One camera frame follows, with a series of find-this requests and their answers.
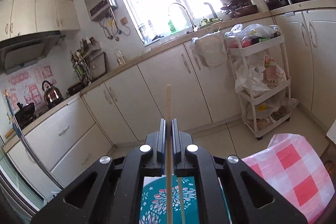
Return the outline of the wooden chopstick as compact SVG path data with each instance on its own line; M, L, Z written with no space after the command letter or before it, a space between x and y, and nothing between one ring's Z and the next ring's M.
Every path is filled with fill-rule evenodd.
M173 223L172 212L172 173L173 173L173 159L172 159L172 137L171 137L171 85L166 86L166 210L167 223Z
M180 201L180 208L181 208L181 221L182 221L182 224L185 224L186 223L185 207L184 207L183 187L182 187L182 178L181 177L178 177L178 187L179 187L179 201Z

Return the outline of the chrome kitchen faucet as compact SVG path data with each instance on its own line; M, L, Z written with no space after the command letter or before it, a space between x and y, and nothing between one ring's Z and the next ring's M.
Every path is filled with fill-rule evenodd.
M187 15L187 18L190 21L190 24L191 24L192 28L193 28L193 32L196 32L198 30L198 28L197 28L196 24L194 23L194 21L193 21L191 15L190 15L189 11L187 10L187 8L184 5L182 5L181 3L173 3L173 4L178 5L180 8L182 8L184 10L184 12Z

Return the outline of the red white checkered tablecloth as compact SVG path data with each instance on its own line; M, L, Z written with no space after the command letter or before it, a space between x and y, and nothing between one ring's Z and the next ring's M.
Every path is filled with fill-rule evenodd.
M243 161L296 207L309 223L318 219L335 194L321 159L301 135L276 134L266 149Z

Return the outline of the mop pole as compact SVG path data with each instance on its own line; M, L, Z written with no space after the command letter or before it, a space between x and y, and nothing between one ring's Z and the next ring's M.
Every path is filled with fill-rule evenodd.
M42 172L60 189L63 190L64 186L62 186L62 184L60 184L60 182L58 182L58 180L56 180L56 178L51 174L51 172L46 168L46 166L42 163L42 161L39 159L39 157L37 156L37 154L35 153L35 151L32 149L32 147L30 146L29 142L27 141L27 139L25 138L18 122L17 119L15 118L15 113L13 111L13 108L11 106L11 102L10 102L10 98L9 98L9 92L6 89L5 90L5 98L6 98L6 102L9 108L9 112L10 112L10 119L13 125L13 129L16 132L19 140L21 141L23 147L26 149L27 153L30 155L30 157L33 159L33 161L37 164L37 166L42 170Z

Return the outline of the steel kettle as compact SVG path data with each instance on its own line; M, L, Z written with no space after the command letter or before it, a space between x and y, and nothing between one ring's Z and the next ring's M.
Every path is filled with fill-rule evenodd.
M64 100L60 90L47 80L42 82L42 91L44 92L44 100L49 109L60 104Z

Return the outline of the white rolling storage cart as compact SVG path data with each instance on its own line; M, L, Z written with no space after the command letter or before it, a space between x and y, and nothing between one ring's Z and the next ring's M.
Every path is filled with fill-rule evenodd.
M252 44L236 36L224 38L244 125L260 140L290 120L291 77L283 35Z

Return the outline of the black wok pan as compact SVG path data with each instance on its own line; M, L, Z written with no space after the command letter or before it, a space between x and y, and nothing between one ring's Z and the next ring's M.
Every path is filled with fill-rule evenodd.
M19 127L24 129L37 118L35 114L35 104L31 102L23 105L18 102L17 106L19 107L19 110L15 113L15 119L17 120Z

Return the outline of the white plastic bag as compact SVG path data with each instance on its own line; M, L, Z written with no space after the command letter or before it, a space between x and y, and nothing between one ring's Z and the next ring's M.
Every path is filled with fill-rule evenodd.
M254 98L270 91L270 88L264 83L264 59L256 55L246 57L247 69L242 58L237 58L234 63L236 75L235 92L247 91Z

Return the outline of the clear oil bottle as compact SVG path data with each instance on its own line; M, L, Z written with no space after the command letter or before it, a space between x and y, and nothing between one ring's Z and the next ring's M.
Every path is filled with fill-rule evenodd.
M115 48L114 55L116 57L119 66L126 63L125 58L123 57L121 51L118 48Z

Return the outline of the hanging white trash bin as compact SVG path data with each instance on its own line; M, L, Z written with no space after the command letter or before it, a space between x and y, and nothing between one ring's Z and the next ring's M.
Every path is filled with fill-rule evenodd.
M192 38L191 48L206 67L218 67L227 61L224 36L220 31Z

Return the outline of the range hood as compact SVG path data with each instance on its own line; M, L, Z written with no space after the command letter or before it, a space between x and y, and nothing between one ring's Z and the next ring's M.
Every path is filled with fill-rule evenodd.
M1 74L11 74L46 58L65 38L60 31L20 35L1 41Z

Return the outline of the wall water heater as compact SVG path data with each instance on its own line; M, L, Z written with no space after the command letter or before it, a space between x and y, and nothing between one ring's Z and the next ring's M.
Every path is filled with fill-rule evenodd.
M115 0L84 0L90 20L100 22L112 18L112 11L117 9Z

